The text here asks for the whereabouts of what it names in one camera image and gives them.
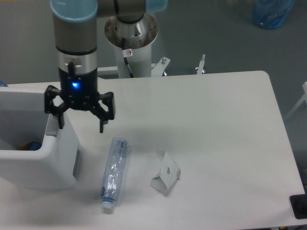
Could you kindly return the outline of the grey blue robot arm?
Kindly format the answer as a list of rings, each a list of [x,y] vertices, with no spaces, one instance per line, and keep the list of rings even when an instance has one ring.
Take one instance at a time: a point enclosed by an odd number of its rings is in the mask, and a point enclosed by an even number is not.
[[[45,112],[64,127],[68,109],[90,111],[103,127],[115,117],[114,94],[98,91],[97,19],[106,17],[105,36],[114,47],[120,78],[153,74],[152,44],[158,26],[154,12],[166,0],[52,0],[60,87],[45,91]]]

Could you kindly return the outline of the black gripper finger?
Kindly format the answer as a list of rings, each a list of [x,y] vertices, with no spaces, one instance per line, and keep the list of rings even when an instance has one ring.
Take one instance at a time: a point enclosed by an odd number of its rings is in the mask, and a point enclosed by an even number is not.
[[[68,105],[62,102],[55,105],[54,100],[59,96],[62,99],[61,90],[53,85],[48,85],[44,92],[44,110],[46,114],[52,114],[58,119],[59,129],[63,129],[65,125],[64,113],[68,110]]]
[[[115,119],[115,100],[113,92],[95,93],[89,100],[89,111],[99,119],[99,132],[103,133],[104,125]]]

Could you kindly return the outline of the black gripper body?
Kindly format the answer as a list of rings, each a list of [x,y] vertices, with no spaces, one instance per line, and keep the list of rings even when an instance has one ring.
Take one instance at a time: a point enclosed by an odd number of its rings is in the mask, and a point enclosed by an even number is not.
[[[97,69],[72,77],[68,72],[59,69],[61,93],[64,103],[74,110],[89,110],[86,105],[98,104]]]

